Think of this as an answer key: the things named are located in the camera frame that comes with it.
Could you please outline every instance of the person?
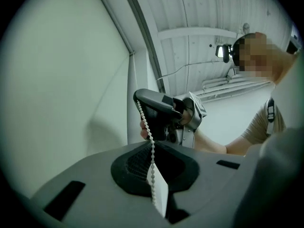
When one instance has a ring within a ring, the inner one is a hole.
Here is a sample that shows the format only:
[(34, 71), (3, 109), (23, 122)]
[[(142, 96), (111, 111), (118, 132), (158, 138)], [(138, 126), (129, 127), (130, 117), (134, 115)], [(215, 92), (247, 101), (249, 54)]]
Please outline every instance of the person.
[[(239, 38), (232, 47), (232, 58), (240, 71), (245, 71), (251, 76), (266, 78), (275, 85), (279, 84), (288, 73), (299, 53), (289, 54), (272, 44), (265, 34), (256, 32)], [(197, 130), (194, 134), (196, 150), (245, 155), (250, 146), (263, 143), (272, 133), (279, 133), (285, 129), (282, 115), (274, 105), (275, 117), (272, 130), (269, 131), (269, 99), (256, 113), (248, 128), (237, 139), (227, 145), (212, 141), (202, 132)], [(181, 124), (190, 121), (190, 114), (184, 111)], [(140, 122), (141, 136), (148, 136), (143, 121)]]

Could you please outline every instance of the cable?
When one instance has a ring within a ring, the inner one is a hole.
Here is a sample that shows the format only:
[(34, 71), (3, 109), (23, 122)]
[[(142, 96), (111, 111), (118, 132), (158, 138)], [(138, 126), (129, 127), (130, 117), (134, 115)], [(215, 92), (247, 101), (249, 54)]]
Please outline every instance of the cable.
[(156, 81), (162, 79), (162, 78), (165, 78), (165, 77), (168, 77), (168, 76), (171, 76), (173, 74), (176, 74), (178, 71), (180, 71), (183, 67), (187, 67), (187, 66), (192, 66), (192, 65), (198, 65), (198, 64), (205, 64), (205, 63), (222, 63), (223, 61), (209, 61), (209, 62), (202, 62), (202, 63), (192, 63), (192, 64), (187, 64), (187, 65), (184, 65), (184, 66), (181, 66), (178, 70), (176, 70), (174, 73), (171, 73), (171, 74), (166, 74), (160, 78), (158, 78)]

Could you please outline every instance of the beige shirt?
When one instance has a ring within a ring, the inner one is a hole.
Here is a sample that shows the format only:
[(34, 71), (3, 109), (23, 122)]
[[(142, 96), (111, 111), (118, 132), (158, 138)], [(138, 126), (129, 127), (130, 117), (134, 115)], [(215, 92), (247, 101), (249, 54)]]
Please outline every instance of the beige shirt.
[[(266, 101), (256, 113), (248, 128), (241, 135), (252, 144), (263, 143), (270, 135), (267, 134), (267, 103)], [(273, 133), (282, 132), (285, 129), (285, 123), (279, 109), (276, 107)]]

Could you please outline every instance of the white paper tag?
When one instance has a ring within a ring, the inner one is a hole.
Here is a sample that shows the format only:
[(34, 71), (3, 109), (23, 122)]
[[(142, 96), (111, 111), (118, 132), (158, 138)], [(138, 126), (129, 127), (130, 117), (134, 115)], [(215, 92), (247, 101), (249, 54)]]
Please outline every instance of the white paper tag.
[[(151, 185), (151, 166), (148, 170), (147, 181)], [(155, 180), (155, 193), (156, 193), (156, 209), (159, 213), (165, 217), (166, 210), (167, 210), (167, 202), (168, 202), (168, 193), (169, 188), (168, 184), (166, 183), (165, 179), (162, 177), (160, 171), (158, 170), (157, 166), (154, 164), (154, 180)]]

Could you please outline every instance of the white corrugated ceiling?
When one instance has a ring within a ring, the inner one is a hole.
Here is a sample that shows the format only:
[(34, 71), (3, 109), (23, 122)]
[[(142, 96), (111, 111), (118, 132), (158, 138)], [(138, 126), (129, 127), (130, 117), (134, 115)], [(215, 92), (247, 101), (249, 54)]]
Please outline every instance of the white corrugated ceiling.
[(155, 46), (167, 93), (198, 91), (204, 80), (225, 77), (231, 63), (215, 56), (219, 44), (265, 33), (286, 50), (292, 22), (275, 0), (138, 0)]

